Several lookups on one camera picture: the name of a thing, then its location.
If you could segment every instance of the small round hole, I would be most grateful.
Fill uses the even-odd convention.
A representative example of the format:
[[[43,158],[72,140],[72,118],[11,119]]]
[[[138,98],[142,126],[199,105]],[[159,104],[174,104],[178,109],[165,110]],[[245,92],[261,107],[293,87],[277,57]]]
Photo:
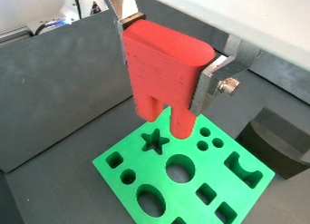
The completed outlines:
[[[125,170],[122,173],[122,182],[125,184],[133,184],[137,180],[137,174],[133,170]]]
[[[210,130],[206,127],[201,128],[201,135],[203,137],[209,137],[211,135],[211,132],[210,132]]]
[[[137,201],[141,209],[151,216],[161,217],[166,211],[166,202],[159,190],[149,185],[143,184],[137,193]]]
[[[195,175],[195,164],[189,156],[174,155],[166,164],[170,179],[177,183],[187,183]]]
[[[214,145],[215,148],[222,148],[225,146],[225,143],[223,143],[223,141],[221,139],[215,138],[213,140],[213,145]]]
[[[206,141],[199,141],[198,142],[198,148],[199,148],[201,151],[207,151],[209,143]]]

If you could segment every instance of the green board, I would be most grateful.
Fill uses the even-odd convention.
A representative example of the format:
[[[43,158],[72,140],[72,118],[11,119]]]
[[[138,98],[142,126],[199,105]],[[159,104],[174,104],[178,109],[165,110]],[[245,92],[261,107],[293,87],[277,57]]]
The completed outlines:
[[[241,223],[276,173],[202,115],[191,136],[178,140],[170,112],[94,160],[96,169],[138,224]],[[157,213],[143,205],[147,196]]]

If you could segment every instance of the gray wall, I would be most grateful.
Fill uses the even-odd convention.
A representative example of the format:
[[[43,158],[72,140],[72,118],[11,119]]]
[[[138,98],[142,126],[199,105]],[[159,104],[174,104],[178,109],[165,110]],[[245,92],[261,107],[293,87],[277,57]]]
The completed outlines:
[[[131,96],[114,13],[0,49],[0,170],[8,172]]]

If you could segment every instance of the gray surface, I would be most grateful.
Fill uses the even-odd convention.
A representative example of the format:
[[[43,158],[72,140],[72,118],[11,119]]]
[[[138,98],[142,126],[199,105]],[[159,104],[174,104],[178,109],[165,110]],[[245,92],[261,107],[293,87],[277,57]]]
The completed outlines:
[[[0,223],[23,224],[14,195],[7,185],[6,174],[0,171]]]
[[[310,104],[310,72],[265,53],[251,70]]]
[[[111,12],[0,49],[0,170],[131,96]]]
[[[239,93],[218,97],[206,112],[229,135],[238,136],[265,106],[310,133],[308,105],[254,73],[239,79]],[[26,223],[134,223],[91,160],[142,123],[130,99],[7,175]],[[310,170],[276,177],[243,223],[309,223],[309,186]]]

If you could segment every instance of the metal mount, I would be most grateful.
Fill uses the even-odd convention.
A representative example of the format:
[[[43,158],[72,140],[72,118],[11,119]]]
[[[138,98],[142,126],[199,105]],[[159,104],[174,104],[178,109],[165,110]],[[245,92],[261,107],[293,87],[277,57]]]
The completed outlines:
[[[239,87],[239,81],[231,77],[247,70],[262,55],[261,48],[233,35],[227,38],[225,52],[230,56],[221,55],[201,72],[197,91],[190,104],[190,110],[197,116],[210,106],[219,93],[234,95]]]

